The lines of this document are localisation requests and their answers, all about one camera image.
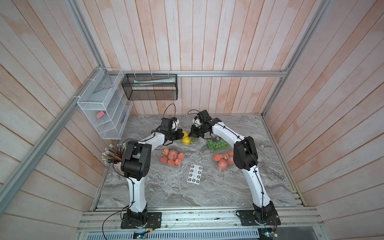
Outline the clear box of grapes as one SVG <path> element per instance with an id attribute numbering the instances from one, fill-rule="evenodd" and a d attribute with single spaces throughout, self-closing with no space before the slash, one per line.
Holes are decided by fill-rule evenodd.
<path id="1" fill-rule="evenodd" d="M 218 151 L 228 148 L 230 145 L 221 137 L 214 137 L 207 140 L 207 145 L 211 151 Z"/>

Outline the clear box of red apples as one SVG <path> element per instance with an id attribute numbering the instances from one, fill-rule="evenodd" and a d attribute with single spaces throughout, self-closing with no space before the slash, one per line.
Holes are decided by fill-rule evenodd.
<path id="1" fill-rule="evenodd" d="M 215 162 L 219 170 L 225 171 L 235 167 L 234 152 L 215 153 L 213 155 L 213 161 Z"/>

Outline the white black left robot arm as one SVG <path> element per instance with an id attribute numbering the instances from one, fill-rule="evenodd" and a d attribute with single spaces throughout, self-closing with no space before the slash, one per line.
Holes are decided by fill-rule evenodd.
<path id="1" fill-rule="evenodd" d="M 161 124 L 142 140 L 129 140 L 121 163 L 121 172 L 129 184 L 130 205 L 122 210 L 122 229 L 156 229 L 160 227 L 162 213 L 148 213 L 145 197 L 145 179 L 151 165 L 152 150 L 172 144 L 182 138 L 176 117 L 162 118 Z"/>

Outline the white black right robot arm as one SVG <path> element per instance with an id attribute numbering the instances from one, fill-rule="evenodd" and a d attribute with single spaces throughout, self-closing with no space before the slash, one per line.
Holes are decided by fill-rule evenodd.
<path id="1" fill-rule="evenodd" d="M 278 212 L 261 180 L 254 139 L 234 132 L 220 119 L 213 119 L 206 110 L 197 112 L 190 133 L 197 138 L 204 138 L 206 133 L 217 135 L 233 148 L 234 164 L 243 172 L 253 198 L 253 210 L 237 210 L 235 213 L 242 226 L 280 225 Z"/>

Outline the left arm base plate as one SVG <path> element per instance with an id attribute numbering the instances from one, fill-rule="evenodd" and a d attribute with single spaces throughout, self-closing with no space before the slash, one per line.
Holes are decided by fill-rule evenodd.
<path id="1" fill-rule="evenodd" d="M 135 213 L 127 211 L 123 215 L 121 229 L 150 229 L 155 230 L 161 227 L 162 212 Z"/>

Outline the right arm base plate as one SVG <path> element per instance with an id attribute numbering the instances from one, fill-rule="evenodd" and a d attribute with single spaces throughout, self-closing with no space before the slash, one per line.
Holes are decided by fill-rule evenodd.
<path id="1" fill-rule="evenodd" d="M 238 210 L 236 216 L 240 218 L 242 226 L 279 226 L 280 216 L 276 210 L 256 211 Z"/>

